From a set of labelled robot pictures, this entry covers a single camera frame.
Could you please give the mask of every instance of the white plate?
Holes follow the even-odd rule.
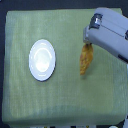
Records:
[[[39,81],[47,80],[55,68],[55,51],[47,40],[38,40],[29,54],[29,68],[32,75]]]

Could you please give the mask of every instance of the orange food item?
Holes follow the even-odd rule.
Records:
[[[80,56],[80,75],[84,75],[93,59],[92,44],[85,44]]]

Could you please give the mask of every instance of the green cloth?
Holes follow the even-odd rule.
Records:
[[[101,125],[117,124],[125,118],[125,63],[93,45],[93,61],[80,76],[83,28],[93,14],[94,9],[8,12],[2,110],[5,123]],[[29,70],[29,52],[39,39],[50,41],[56,53],[54,73],[45,82],[34,79]]]

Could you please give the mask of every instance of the robotic arm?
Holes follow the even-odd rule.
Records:
[[[97,8],[90,25],[84,28],[83,40],[128,63],[128,19],[121,14],[108,8]]]

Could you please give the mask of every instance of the fabric texture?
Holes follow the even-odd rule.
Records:
[[[83,28],[93,14],[94,9],[8,12],[2,110],[5,123],[104,125],[125,118],[125,63],[93,45],[93,61],[80,76]],[[45,82],[34,79],[29,70],[29,52],[39,39],[50,41],[56,53],[55,70]]]

